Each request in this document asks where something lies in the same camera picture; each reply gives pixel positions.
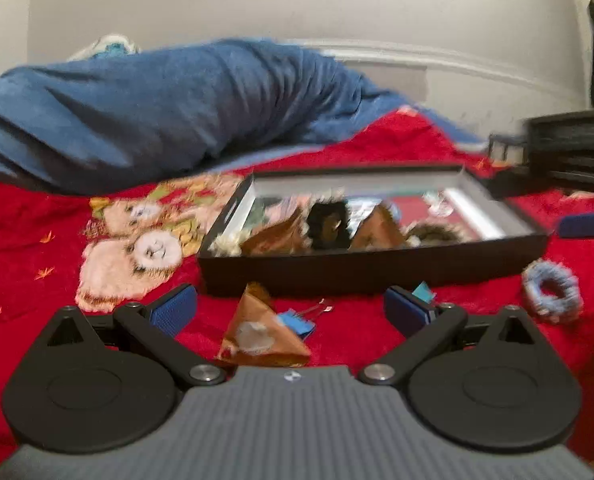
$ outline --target red blanket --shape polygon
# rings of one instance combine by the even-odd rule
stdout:
[[[462,162],[479,173],[490,173],[488,161],[457,152],[443,134],[420,116],[393,113],[351,140],[317,153],[291,156],[255,169],[348,166],[407,161]],[[120,194],[136,197],[154,186]],[[520,207],[552,227],[564,214],[594,210],[594,199],[569,199],[559,192],[523,197]],[[38,332],[59,307],[74,302],[82,251],[82,230],[90,219],[89,199],[46,195],[0,185],[0,396],[15,366]],[[571,326],[540,325],[558,353],[579,377],[584,408],[571,447],[594,460],[594,241],[560,240],[553,236],[548,259],[573,269],[585,301],[580,320]],[[182,282],[198,285],[194,257],[164,285],[144,298],[151,301]],[[508,303],[520,304],[520,277],[511,276],[469,286],[436,290],[439,301],[459,303],[470,312],[495,313]],[[277,300],[278,310],[303,310],[317,303]],[[402,337],[384,318],[380,296],[331,298],[333,313],[318,320],[308,339],[312,365],[346,364],[353,372],[401,343]],[[207,358],[215,357],[221,337],[237,305],[200,295],[198,314],[178,340]],[[0,462],[14,442],[0,410]]]

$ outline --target brown triangular pouch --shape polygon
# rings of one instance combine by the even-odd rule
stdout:
[[[260,300],[259,285],[246,288],[228,325],[217,359],[228,365],[303,366],[310,350],[285,326],[268,304]]]
[[[239,247],[245,256],[254,254],[292,254],[301,253],[308,248],[306,237],[302,233],[301,207],[283,222],[270,225],[248,240],[241,242]]]
[[[350,248],[395,249],[404,245],[406,238],[382,202],[359,224]]]

